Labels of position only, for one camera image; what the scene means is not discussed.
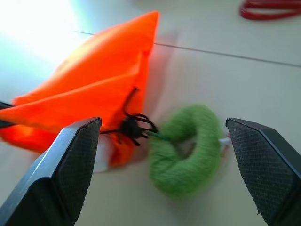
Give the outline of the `black pouch drawstring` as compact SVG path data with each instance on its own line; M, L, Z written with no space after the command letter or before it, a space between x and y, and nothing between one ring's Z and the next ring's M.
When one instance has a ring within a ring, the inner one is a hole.
M149 136L158 134L158 128L146 115L141 113L130 114L127 111L131 99L138 91L139 89L134 87L126 97L122 106L122 112L125 115L125 118L122 120L119 127L117 129L101 131L100 134L116 133L119 144L121 144L121 135L124 135L129 138L135 146L141 145L137 139L141 137L148 139Z

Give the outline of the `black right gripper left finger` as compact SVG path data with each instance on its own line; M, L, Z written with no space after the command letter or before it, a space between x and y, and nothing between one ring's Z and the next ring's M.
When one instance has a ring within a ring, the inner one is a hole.
M58 134L0 207L0 226L74 226L93 174L99 117Z

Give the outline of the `orange drawstring pouch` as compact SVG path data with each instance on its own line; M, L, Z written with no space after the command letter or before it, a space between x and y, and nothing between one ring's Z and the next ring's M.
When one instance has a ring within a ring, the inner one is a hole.
M46 81L0 110L0 120L10 124L0 139L43 153L64 127L100 117L102 130L112 131L109 165L127 164L135 145L115 130L126 113L143 111L159 15L151 11L87 39Z

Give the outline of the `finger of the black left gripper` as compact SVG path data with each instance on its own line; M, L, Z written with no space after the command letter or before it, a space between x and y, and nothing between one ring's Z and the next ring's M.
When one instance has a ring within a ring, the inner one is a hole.
M11 108L11 107L14 107L14 106L0 101L0 110ZM14 123L0 120L0 129L11 127L11 126L14 126Z

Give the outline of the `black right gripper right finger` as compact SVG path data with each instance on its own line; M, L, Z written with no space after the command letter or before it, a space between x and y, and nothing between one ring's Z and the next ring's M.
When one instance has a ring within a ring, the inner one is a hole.
M273 128L228 118L241 177L268 226L301 226L301 155Z

